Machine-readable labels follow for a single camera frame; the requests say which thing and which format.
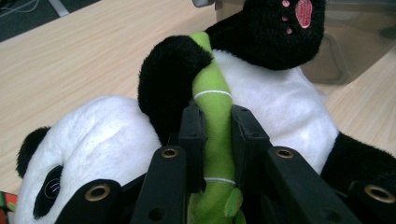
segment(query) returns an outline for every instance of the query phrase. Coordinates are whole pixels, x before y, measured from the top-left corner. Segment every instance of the wooden table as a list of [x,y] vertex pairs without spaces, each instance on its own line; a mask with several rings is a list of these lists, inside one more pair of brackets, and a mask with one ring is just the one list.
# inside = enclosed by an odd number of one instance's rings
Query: wooden table
[[[91,98],[136,97],[137,74],[169,35],[216,22],[191,1],[103,0],[0,44],[0,190],[18,193],[24,137]],[[347,86],[318,86],[345,133],[396,153],[396,50]]]

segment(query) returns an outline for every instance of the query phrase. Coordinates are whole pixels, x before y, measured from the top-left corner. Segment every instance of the green toy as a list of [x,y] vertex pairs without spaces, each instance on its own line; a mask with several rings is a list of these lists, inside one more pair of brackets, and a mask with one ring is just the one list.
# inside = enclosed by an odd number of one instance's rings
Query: green toy
[[[191,38],[204,50],[212,52],[206,33],[195,33]],[[206,189],[191,196],[189,223],[245,223],[239,210],[242,193],[234,186],[231,138],[233,99],[216,61],[197,75],[192,83],[192,95],[205,112],[208,139],[204,161]]]

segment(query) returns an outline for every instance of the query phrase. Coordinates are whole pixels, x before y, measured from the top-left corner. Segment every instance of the brass insert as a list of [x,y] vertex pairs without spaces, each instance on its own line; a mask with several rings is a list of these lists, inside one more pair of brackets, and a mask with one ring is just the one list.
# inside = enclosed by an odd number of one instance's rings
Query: brass insert
[[277,149],[275,153],[278,157],[282,157],[285,159],[290,159],[294,157],[293,152],[285,148]]
[[167,159],[174,158],[178,155],[178,150],[173,148],[167,148],[161,152],[161,155],[163,155],[163,157]]
[[396,202],[396,198],[392,193],[390,193],[386,189],[380,188],[379,186],[367,185],[366,187],[364,187],[364,192],[366,192],[367,195],[381,203]]
[[85,199],[90,202],[97,202],[103,200],[108,194],[110,194],[110,187],[107,184],[96,185],[85,193]]

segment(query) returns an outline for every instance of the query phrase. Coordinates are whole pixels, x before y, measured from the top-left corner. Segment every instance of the gray floor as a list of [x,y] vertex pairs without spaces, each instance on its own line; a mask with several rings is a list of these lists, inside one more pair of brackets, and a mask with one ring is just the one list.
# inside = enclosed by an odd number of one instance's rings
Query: gray floor
[[[74,12],[98,1],[62,0],[62,3],[69,12]],[[33,8],[34,10],[31,12],[0,10],[0,42],[60,18],[48,0],[16,0],[13,4],[4,7],[17,8],[18,11],[29,11]]]

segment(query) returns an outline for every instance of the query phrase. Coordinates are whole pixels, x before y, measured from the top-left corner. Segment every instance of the black panda eye patch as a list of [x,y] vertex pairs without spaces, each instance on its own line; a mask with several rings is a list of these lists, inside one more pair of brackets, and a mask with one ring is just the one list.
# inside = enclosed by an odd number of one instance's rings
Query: black panda eye patch
[[48,174],[35,198],[35,208],[33,215],[35,219],[45,216],[53,206],[61,190],[61,174],[64,168],[57,166],[53,168]]

